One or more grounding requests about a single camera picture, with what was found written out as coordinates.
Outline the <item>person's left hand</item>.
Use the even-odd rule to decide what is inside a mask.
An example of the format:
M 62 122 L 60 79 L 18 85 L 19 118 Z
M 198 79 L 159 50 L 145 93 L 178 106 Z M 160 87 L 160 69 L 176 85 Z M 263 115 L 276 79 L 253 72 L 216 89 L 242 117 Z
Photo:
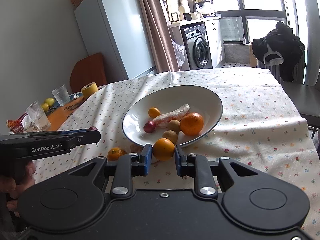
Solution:
M 1 192 L 10 194 L 12 200 L 7 201 L 7 208 L 14 212 L 16 217 L 20 217 L 17 210 L 17 203 L 19 196 L 28 188 L 35 185 L 33 174 L 36 171 L 35 164 L 30 161 L 25 166 L 25 176 L 19 185 L 16 184 L 13 178 L 1 176 Z

